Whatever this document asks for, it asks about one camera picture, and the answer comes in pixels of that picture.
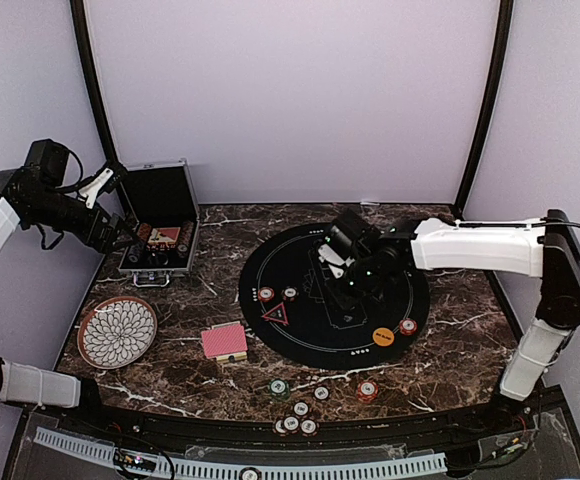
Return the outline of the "red 5 chips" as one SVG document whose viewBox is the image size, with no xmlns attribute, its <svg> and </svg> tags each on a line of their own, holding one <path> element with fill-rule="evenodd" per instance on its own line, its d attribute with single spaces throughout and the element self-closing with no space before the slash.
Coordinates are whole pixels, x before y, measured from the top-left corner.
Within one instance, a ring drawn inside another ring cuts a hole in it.
<svg viewBox="0 0 580 480">
<path fill-rule="evenodd" d="M 271 287 L 264 286 L 257 291 L 257 298 L 261 302 L 267 303 L 271 301 L 274 297 L 275 291 Z"/>
<path fill-rule="evenodd" d="M 410 318 L 404 318 L 399 323 L 399 332 L 404 336 L 414 335 L 418 330 L 416 321 Z"/>
</svg>

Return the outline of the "orange big blind button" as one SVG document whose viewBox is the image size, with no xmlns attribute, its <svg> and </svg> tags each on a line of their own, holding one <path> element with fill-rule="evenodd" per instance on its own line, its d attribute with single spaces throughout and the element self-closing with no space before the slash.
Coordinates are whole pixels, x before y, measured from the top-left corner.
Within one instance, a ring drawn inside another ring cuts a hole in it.
<svg viewBox="0 0 580 480">
<path fill-rule="evenodd" d="M 395 342 L 395 334 L 387 327 L 379 327 L 373 331 L 372 340 L 379 347 L 389 347 Z"/>
</svg>

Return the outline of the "100 chips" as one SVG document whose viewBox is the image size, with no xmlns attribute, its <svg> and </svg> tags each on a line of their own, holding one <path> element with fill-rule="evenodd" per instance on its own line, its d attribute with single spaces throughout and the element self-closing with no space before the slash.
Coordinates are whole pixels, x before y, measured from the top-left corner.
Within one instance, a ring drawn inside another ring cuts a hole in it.
<svg viewBox="0 0 580 480">
<path fill-rule="evenodd" d="M 283 299 L 285 301 L 294 301 L 298 297 L 298 291 L 294 287 L 286 287 L 283 290 Z"/>
</svg>

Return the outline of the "red triangle all-in marker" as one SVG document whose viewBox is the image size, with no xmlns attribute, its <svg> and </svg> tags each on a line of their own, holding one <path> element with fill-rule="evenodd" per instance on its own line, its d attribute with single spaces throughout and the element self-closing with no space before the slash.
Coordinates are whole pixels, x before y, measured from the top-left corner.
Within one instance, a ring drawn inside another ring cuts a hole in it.
<svg viewBox="0 0 580 480">
<path fill-rule="evenodd" d="M 274 322 L 281 324 L 283 326 L 289 325 L 288 315 L 286 312 L 285 304 L 283 302 L 279 303 L 269 311 L 262 315 L 264 321 Z"/>
</svg>

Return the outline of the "red 5 chip stack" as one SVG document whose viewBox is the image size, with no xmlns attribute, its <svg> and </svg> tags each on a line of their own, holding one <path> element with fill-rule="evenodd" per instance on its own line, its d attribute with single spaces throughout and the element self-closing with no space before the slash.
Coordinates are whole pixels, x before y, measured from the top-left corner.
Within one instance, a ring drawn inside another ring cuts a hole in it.
<svg viewBox="0 0 580 480">
<path fill-rule="evenodd" d="M 358 384 L 356 397 L 362 403 L 371 403 L 378 396 L 378 385 L 372 380 L 365 380 Z"/>
</svg>

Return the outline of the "black orange 100 chip stack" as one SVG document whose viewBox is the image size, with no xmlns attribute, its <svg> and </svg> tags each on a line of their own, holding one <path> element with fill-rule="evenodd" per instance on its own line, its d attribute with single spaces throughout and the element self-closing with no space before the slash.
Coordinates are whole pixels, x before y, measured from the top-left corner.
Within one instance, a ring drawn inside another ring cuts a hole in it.
<svg viewBox="0 0 580 480">
<path fill-rule="evenodd" d="M 329 398 L 330 393 L 327 387 L 318 386 L 314 389 L 313 396 L 318 401 L 324 401 Z"/>
</svg>

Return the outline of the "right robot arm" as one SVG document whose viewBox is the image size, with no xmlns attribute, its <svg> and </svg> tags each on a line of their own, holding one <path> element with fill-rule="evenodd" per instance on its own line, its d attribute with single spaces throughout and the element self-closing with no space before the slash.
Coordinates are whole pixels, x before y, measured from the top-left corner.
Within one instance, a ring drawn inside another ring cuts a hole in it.
<svg viewBox="0 0 580 480">
<path fill-rule="evenodd" d="M 385 231 L 347 210 L 326 228 L 317 248 L 328 266 L 326 284 L 347 309 L 383 294 L 389 281 L 411 270 L 471 269 L 541 279 L 534 318 L 502 373 L 498 396 L 480 413 L 491 434 L 504 432 L 580 326 L 580 243 L 560 210 L 508 222 L 405 221 Z"/>
</svg>

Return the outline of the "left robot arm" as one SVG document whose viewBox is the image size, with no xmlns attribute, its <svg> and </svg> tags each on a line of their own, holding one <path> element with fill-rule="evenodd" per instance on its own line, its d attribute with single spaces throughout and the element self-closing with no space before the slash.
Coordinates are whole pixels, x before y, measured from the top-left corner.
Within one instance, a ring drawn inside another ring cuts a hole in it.
<svg viewBox="0 0 580 480">
<path fill-rule="evenodd" d="M 97 202 L 100 187 L 87 187 L 76 197 L 59 193 L 26 168 L 0 172 L 0 252 L 18 228 L 47 226 L 69 232 L 100 253 L 139 241 L 132 228 Z M 0 357 L 0 402 L 72 409 L 71 417 L 90 436 L 111 427 L 110 412 L 97 401 L 90 380 L 23 365 Z"/>
</svg>

